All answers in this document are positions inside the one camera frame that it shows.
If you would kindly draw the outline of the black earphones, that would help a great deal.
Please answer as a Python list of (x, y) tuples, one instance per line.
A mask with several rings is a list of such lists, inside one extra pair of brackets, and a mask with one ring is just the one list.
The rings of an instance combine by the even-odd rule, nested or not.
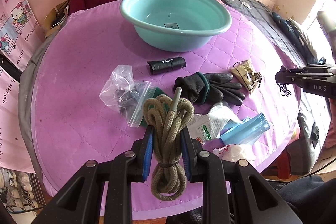
[(280, 88), (280, 94), (282, 96), (288, 97), (291, 95), (291, 91), (288, 89), (288, 85), (289, 84), (277, 83), (277, 86)]

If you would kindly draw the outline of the beige printed pouch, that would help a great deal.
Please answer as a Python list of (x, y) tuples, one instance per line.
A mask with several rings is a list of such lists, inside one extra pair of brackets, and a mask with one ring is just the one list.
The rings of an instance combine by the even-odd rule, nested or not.
[(252, 94), (256, 88), (259, 88), (263, 80), (263, 76), (255, 70), (251, 60), (234, 63), (231, 73), (247, 89), (249, 94)]

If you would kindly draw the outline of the white plastic bag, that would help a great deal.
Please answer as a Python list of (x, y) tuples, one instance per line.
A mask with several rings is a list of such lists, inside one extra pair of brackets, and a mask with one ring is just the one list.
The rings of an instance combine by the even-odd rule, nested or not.
[(216, 148), (213, 153), (225, 161), (237, 162), (240, 159), (255, 161), (256, 156), (252, 147), (246, 144), (229, 144), (221, 148)]

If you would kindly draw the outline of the blue face mask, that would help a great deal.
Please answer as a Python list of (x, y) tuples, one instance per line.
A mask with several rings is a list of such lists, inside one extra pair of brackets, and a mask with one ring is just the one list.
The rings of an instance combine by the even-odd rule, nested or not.
[(270, 129), (270, 125), (263, 113), (253, 118), (246, 118), (242, 124), (228, 129), (220, 136), (224, 145), (229, 144), (254, 144), (258, 138)]

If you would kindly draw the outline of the clear zip plastic bag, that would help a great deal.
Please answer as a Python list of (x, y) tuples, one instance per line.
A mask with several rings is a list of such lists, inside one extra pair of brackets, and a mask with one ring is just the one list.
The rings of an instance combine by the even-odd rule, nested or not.
[(154, 94), (149, 81), (135, 81), (130, 65), (118, 65), (102, 88), (99, 98), (110, 109), (120, 113), (129, 127), (139, 127), (143, 104)]

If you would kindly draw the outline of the navy star pillow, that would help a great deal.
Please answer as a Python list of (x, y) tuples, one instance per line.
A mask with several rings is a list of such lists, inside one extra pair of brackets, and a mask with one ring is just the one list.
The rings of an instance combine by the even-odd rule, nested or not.
[(276, 12), (272, 12), (272, 18), (277, 26), (282, 30), (295, 49), (301, 54), (306, 64), (316, 64), (317, 58), (309, 50), (308, 46), (299, 38), (299, 32), (295, 31), (288, 20), (283, 19)]

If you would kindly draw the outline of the dark plaid bed blanket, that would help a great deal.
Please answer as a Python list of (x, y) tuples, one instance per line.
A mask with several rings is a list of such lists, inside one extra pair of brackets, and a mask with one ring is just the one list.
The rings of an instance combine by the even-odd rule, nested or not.
[(288, 20), (295, 31), (299, 32), (299, 38), (308, 46), (314, 57), (317, 58), (316, 64), (306, 64), (301, 54), (295, 49), (282, 30), (277, 26), (272, 18), (272, 10), (263, 3), (255, 0), (220, 0), (227, 6), (244, 15), (252, 24), (254, 24), (266, 39), (274, 46), (278, 58), (286, 68), (303, 67), (305, 65), (317, 65), (326, 63), (325, 59), (318, 59), (317, 55), (308, 45), (309, 39), (307, 34), (298, 23), (291, 19)]

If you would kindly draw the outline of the black knit gloves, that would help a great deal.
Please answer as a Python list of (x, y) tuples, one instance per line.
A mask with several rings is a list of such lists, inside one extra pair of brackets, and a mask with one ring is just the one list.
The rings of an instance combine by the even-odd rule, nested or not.
[(242, 93), (242, 85), (233, 82), (231, 73), (200, 73), (186, 77), (178, 77), (175, 80), (173, 91), (181, 88), (181, 97), (191, 103), (204, 105), (226, 101), (228, 104), (240, 106), (245, 100)]

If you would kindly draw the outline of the white green printed packet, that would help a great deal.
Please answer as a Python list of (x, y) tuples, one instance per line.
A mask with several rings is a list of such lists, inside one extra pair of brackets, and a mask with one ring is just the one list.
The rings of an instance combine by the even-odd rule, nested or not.
[(223, 130), (242, 123), (226, 102), (219, 102), (207, 114), (195, 114), (187, 129), (192, 139), (205, 144), (207, 141), (219, 139)]

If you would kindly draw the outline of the purple quilted table cover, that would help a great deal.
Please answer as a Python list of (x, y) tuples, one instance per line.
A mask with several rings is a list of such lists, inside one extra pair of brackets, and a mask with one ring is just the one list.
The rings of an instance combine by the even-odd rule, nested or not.
[(229, 8), (230, 29), (182, 54), (186, 66), (152, 75), (148, 62), (174, 58), (145, 43), (110, 2), (71, 14), (51, 40), (37, 72), (31, 103), (34, 149), (43, 182), (57, 191), (87, 161), (105, 162), (131, 148), (145, 127), (130, 127), (126, 114), (141, 111), (139, 99), (160, 88), (169, 96), (178, 77), (222, 73), (249, 59), (262, 82), (241, 106), (239, 119), (264, 114), (270, 129), (252, 146), (254, 166), (262, 171), (298, 129), (298, 102), (284, 97), (274, 76), (282, 65), (274, 46), (240, 12)]

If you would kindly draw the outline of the teal plastic basin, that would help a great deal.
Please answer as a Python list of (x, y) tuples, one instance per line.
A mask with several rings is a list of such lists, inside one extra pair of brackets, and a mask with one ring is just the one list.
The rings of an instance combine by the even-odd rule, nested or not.
[(169, 52), (201, 48), (232, 24), (216, 0), (122, 0), (120, 12), (144, 42)]

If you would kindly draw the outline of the black rolled bag bundle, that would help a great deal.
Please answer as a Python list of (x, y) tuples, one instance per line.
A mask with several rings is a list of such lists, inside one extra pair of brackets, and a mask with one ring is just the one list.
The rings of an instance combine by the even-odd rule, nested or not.
[(147, 64), (152, 75), (172, 72), (186, 67), (186, 61), (183, 57), (173, 57), (165, 60), (148, 61)]

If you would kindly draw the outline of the pink cartoon curtain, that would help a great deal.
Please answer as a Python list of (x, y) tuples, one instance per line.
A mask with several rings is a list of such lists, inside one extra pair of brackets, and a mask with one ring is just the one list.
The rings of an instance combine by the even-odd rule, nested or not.
[[(1, 0), (1, 54), (19, 72), (45, 35), (28, 0)], [(34, 173), (18, 119), (19, 81), (1, 68), (1, 167)]]

